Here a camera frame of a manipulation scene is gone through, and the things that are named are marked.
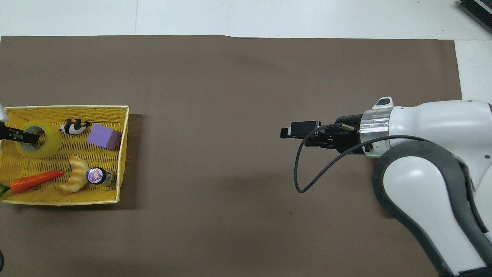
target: toy bread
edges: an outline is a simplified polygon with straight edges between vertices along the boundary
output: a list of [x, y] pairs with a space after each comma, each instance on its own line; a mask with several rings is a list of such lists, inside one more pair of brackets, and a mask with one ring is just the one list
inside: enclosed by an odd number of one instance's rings
[[62, 194], [76, 192], [87, 184], [86, 172], [89, 170], [87, 162], [77, 156], [71, 156], [68, 161], [72, 166], [72, 172], [68, 181], [58, 186], [58, 191]]

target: white table surface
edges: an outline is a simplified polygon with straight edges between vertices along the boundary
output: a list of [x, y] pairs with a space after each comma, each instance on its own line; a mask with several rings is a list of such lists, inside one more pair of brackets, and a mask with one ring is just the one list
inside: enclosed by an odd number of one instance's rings
[[492, 102], [492, 34], [455, 0], [0, 0], [0, 36], [455, 40], [464, 99]]

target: basket rim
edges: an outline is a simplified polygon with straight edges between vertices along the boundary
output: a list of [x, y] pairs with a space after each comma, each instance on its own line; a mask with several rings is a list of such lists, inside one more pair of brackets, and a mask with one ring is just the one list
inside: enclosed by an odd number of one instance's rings
[[[118, 167], [117, 167], [117, 173], [116, 173], [116, 178], [121, 180], [123, 178], [123, 173], [122, 173], [122, 167], [126, 169], [126, 148], [123, 149], [123, 142], [126, 143], [127, 135], [128, 135], [128, 119], [130, 117], [130, 107], [129, 106], [124, 106], [125, 108], [125, 117], [124, 117], [124, 123], [123, 123], [123, 130], [122, 130], [122, 138], [121, 138], [121, 145], [120, 149], [118, 152]], [[122, 163], [122, 156], [125, 154], [125, 164]], [[116, 185], [116, 202], [120, 201], [120, 189], [122, 186], [122, 181], [118, 181]]]
[[127, 109], [128, 105], [49, 105], [49, 106], [13, 106], [5, 107], [5, 110], [18, 110], [18, 109], [40, 109], [40, 108], [118, 108]]
[[35, 205], [35, 206], [83, 206], [83, 205], [97, 205], [97, 204], [115, 204], [119, 199], [111, 199], [104, 201], [84, 201], [84, 202], [29, 202], [29, 201], [14, 201], [14, 200], [2, 200], [2, 203], [7, 204], [19, 204], [19, 205]]

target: wicker basket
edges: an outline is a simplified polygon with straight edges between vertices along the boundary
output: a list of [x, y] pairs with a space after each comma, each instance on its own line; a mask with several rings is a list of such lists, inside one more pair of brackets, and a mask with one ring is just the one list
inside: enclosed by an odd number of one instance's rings
[[[67, 206], [109, 204], [120, 200], [120, 186], [126, 161], [128, 106], [30, 106], [7, 107], [5, 111], [9, 113], [7, 126], [11, 128], [18, 129], [32, 120], [42, 120], [59, 127], [66, 119], [80, 118], [83, 121], [96, 122], [112, 128], [123, 135], [116, 150], [110, 150], [87, 142], [91, 126], [79, 135], [62, 134], [63, 143], [60, 150], [44, 159], [23, 156], [15, 147], [15, 143], [18, 142], [0, 140], [0, 183], [2, 184], [8, 185], [12, 180], [46, 171], [65, 171], [63, 176], [28, 191], [17, 194], [9, 191], [0, 197], [0, 201], [12, 204]], [[57, 186], [68, 180], [71, 171], [68, 158], [71, 156], [79, 156], [86, 160], [90, 167], [101, 167], [114, 172], [116, 182], [107, 187], [86, 184], [78, 192], [61, 194]]]

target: small bottle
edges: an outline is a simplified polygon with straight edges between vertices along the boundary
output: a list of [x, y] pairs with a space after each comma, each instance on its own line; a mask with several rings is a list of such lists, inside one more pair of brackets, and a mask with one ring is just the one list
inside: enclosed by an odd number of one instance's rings
[[109, 186], [115, 182], [115, 174], [102, 168], [91, 168], [86, 172], [89, 183], [94, 185]]

